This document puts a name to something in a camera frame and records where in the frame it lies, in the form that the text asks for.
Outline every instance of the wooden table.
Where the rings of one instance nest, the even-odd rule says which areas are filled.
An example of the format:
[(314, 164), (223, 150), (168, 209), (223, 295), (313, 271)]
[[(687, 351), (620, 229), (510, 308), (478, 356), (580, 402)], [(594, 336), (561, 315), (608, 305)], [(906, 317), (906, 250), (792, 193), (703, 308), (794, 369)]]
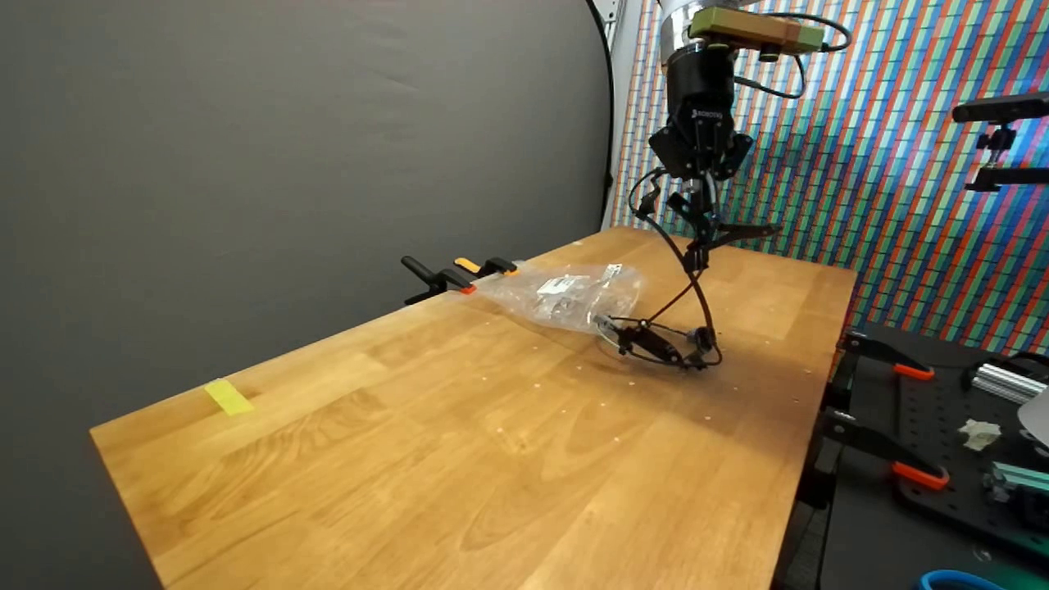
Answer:
[[(639, 310), (687, 282), (633, 229), (564, 261), (639, 268)], [(92, 439), (168, 586), (770, 586), (854, 282), (717, 250), (693, 375), (451, 291), (231, 375), (249, 414), (196, 386)]]

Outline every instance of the plastic wrap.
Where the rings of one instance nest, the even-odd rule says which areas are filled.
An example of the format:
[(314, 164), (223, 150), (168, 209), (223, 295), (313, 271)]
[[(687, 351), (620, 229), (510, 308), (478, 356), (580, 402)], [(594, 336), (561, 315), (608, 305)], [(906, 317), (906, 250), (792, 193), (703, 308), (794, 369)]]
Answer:
[(513, 275), (482, 282), (478, 295), (534, 323), (601, 333), (594, 317), (627, 317), (642, 289), (642, 275), (620, 261), (569, 268), (521, 264)]

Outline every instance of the gray wall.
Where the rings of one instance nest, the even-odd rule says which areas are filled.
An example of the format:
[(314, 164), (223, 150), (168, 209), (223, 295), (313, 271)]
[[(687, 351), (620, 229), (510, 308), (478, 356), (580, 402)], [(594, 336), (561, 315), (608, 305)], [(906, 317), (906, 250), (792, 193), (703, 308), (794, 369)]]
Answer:
[(0, 3), (0, 586), (151, 575), (90, 426), (598, 229), (583, 0)]

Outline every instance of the clear plastic bag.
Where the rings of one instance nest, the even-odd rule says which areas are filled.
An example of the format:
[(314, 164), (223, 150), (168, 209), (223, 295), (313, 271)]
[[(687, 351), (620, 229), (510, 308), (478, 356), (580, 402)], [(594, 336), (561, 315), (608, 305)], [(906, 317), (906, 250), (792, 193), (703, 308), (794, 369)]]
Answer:
[(594, 323), (601, 315), (627, 317), (642, 289), (642, 275), (620, 261), (572, 268), (521, 264), (513, 275), (478, 282), (478, 295), (500, 301), (513, 315), (583, 333), (601, 333)]

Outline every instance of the gray backdrop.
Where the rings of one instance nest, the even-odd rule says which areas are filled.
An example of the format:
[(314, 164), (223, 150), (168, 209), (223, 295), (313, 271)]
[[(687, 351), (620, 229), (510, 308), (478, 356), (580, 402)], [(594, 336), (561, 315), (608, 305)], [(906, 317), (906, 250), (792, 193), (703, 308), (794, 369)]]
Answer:
[(598, 229), (576, 0), (0, 3), (0, 586), (148, 586), (90, 426)]

